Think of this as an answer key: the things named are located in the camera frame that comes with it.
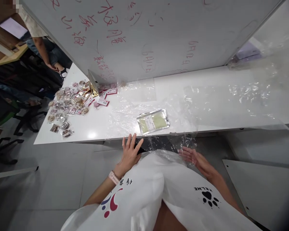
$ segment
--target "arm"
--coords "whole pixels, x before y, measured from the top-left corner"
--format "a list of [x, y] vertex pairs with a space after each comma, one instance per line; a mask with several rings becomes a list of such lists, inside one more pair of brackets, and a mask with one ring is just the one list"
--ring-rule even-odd
[[50, 61], [49, 61], [49, 57], [48, 57], [48, 53], [44, 44], [44, 40], [43, 37], [32, 37], [33, 42], [36, 46], [36, 48], [39, 51], [39, 54], [41, 55], [44, 63], [46, 64], [46, 66], [48, 66], [50, 69], [52, 69], [53, 71], [58, 72], [57, 68], [55, 68], [53, 65], [51, 65]]
[[186, 147], [183, 147], [182, 150], [179, 150], [179, 154], [183, 157], [185, 161], [193, 163], [202, 173], [202, 175], [207, 178], [208, 182], [210, 182], [214, 185], [214, 187], [216, 187], [224, 200], [243, 214], [237, 202], [232, 197], [231, 192], [228, 189], [222, 175], [220, 175], [218, 171], [216, 171], [216, 169], [206, 160], [203, 155], [201, 155], [199, 152], [196, 152], [195, 149], [189, 149]]
[[[137, 162], [139, 161], [141, 154], [137, 155], [137, 152], [139, 151], [143, 139], [140, 140], [140, 142], [135, 146], [135, 140], [136, 140], [136, 133], [133, 135], [132, 141], [131, 141], [132, 135], [130, 134], [127, 139], [127, 143], [125, 144], [125, 137], [122, 140], [122, 147], [123, 147], [123, 156], [120, 161], [114, 168], [113, 172], [116, 175], [116, 177], [120, 180], [125, 173], [127, 173]], [[89, 197], [89, 199], [86, 201], [84, 206], [89, 204], [100, 204], [105, 199], [105, 197], [111, 192], [111, 190], [114, 189], [115, 183], [107, 177], [104, 182], [94, 191], [94, 193]]]

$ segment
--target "whiteboard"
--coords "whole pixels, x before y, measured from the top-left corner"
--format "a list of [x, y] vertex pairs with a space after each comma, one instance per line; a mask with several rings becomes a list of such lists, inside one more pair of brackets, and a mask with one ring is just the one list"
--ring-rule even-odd
[[289, 168], [223, 160], [248, 216], [271, 231], [289, 222]]
[[134, 81], [225, 65], [282, 0], [23, 0], [77, 67]]

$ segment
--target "pink smartwatch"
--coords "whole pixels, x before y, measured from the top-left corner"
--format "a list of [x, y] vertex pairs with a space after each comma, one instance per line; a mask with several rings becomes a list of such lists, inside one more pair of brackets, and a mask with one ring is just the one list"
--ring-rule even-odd
[[113, 171], [109, 173], [108, 177], [115, 183], [115, 185], [119, 183], [119, 180]]

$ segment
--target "tile floor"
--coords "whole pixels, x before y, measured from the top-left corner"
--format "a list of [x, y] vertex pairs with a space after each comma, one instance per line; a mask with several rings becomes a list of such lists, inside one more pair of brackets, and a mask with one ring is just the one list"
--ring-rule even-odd
[[[36, 125], [41, 126], [43, 119], [42, 116]], [[16, 125], [16, 120], [9, 120], [4, 124], [1, 137], [15, 138], [11, 134]], [[36, 172], [0, 179], [0, 231], [60, 230], [65, 220], [108, 176], [123, 153], [121, 141], [106, 145], [33, 145], [36, 136], [36, 133], [24, 131], [21, 137], [24, 143], [9, 151], [18, 163], [0, 165], [0, 171], [39, 165]], [[227, 142], [219, 136], [197, 138], [197, 149], [224, 176], [240, 203], [222, 162], [222, 159], [234, 158]]]

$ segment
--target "paw print logo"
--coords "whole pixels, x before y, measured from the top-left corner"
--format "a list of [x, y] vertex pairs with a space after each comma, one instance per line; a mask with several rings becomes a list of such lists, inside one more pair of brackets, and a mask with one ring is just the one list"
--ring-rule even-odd
[[[118, 205], [115, 204], [115, 195], [116, 195], [116, 193], [117, 193], [118, 191], [116, 191], [116, 192], [113, 194], [113, 196], [112, 196], [112, 192], [110, 192], [110, 196], [101, 203], [101, 205], [102, 205], [102, 210], [105, 210], [105, 209], [106, 209], [106, 204], [107, 204], [109, 201], [110, 201], [110, 206], [109, 206], [109, 207], [110, 207], [110, 210], [111, 210], [111, 211], [115, 211], [115, 210], [118, 208]], [[107, 210], [107, 211], [104, 213], [104, 218], [107, 218], [107, 217], [109, 216], [109, 214], [110, 214], [110, 211]]]
[[204, 198], [202, 199], [203, 203], [206, 203], [208, 201], [208, 204], [211, 206], [211, 209], [213, 205], [219, 208], [217, 205], [217, 202], [220, 202], [220, 201], [216, 199], [215, 197], [213, 197], [213, 200], [212, 200], [212, 194], [210, 192], [201, 192], [201, 193], [204, 196]]

